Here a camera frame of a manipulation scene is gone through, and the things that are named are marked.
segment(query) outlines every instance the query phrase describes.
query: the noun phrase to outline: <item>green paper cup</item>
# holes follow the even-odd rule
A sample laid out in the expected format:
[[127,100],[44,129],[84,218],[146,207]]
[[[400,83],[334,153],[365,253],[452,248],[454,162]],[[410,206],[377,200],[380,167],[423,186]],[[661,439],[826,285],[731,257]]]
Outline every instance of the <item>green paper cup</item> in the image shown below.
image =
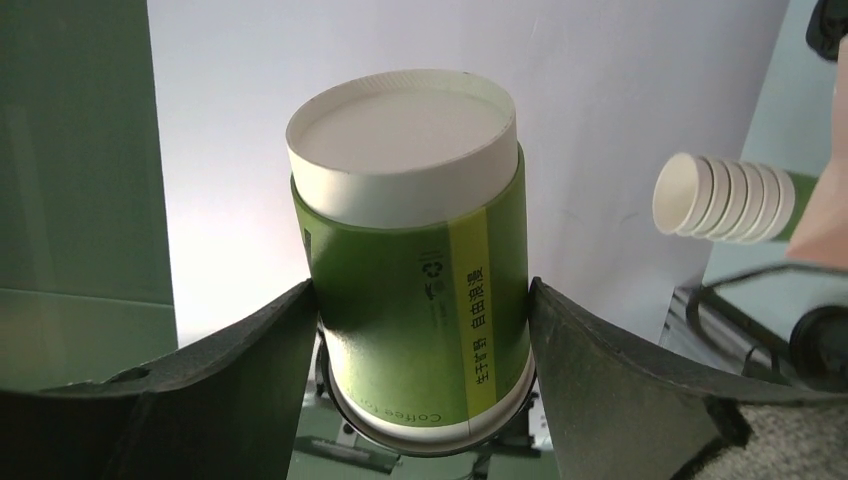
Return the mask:
[[509,95],[466,73],[389,72],[310,100],[286,135],[340,408],[421,454],[491,436],[535,372]]

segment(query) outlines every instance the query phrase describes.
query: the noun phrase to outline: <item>yellow stripe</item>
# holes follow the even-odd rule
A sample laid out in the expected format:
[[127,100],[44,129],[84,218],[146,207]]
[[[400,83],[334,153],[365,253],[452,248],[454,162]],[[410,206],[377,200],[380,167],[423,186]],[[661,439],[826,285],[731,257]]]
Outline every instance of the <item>yellow stripe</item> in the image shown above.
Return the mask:
[[465,395],[472,418],[497,403],[486,211],[450,222],[448,229]]

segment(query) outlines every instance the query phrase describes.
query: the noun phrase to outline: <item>chinese characters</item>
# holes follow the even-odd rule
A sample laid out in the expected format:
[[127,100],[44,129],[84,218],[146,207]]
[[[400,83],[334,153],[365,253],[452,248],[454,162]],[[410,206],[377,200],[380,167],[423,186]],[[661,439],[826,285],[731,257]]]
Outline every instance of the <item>chinese characters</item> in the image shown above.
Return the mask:
[[[483,267],[479,267],[467,275],[468,283],[468,308],[471,312],[471,328],[477,331],[486,324],[486,298],[483,278]],[[477,376],[477,385],[483,385],[489,381],[489,364],[486,360],[488,353],[485,329],[480,331],[472,341],[474,352],[474,373]]]

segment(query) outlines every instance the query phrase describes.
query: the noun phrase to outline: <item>recycling symbol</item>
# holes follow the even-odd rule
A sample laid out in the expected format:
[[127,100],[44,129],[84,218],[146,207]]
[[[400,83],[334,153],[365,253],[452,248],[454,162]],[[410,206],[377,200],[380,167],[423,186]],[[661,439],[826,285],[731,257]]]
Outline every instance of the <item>recycling symbol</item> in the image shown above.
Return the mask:
[[428,262],[421,267],[421,271],[430,278],[436,278],[442,273],[442,268],[441,262]]

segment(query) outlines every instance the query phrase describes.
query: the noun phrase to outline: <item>paper cup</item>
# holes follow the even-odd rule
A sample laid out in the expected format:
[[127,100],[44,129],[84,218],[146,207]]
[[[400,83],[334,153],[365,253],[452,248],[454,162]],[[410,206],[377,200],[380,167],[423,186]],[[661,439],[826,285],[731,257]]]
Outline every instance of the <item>paper cup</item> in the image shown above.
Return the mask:
[[748,199],[748,184],[745,179],[745,172],[739,166],[739,163],[726,160],[716,161],[722,162],[727,168],[730,178],[730,193],[724,214],[718,224],[705,235],[710,240],[720,239],[736,226],[742,216],[742,210],[745,209],[745,201]]
[[780,205],[780,185],[774,172],[765,165],[751,164],[760,173],[763,180],[763,207],[757,215],[754,224],[738,237],[739,243],[756,243],[777,215]]
[[724,166],[724,162],[708,157],[700,158],[704,159],[710,166],[710,171],[713,174],[713,191],[707,213],[692,230],[692,236],[695,238],[703,238],[707,232],[715,228],[727,209],[727,202],[730,197],[730,174],[727,167]]
[[688,233],[707,213],[713,177],[706,161],[678,153],[666,162],[654,186],[653,215],[665,234]]
[[742,209],[739,221],[720,239],[723,241],[733,241],[747,233],[754,226],[754,222],[763,208],[763,178],[760,176],[760,172],[753,165],[744,162],[740,162],[739,167],[745,174],[748,195],[745,198],[745,207]]
[[313,98],[286,137],[340,410],[408,454],[498,431],[535,371],[509,95],[467,73],[390,72]]

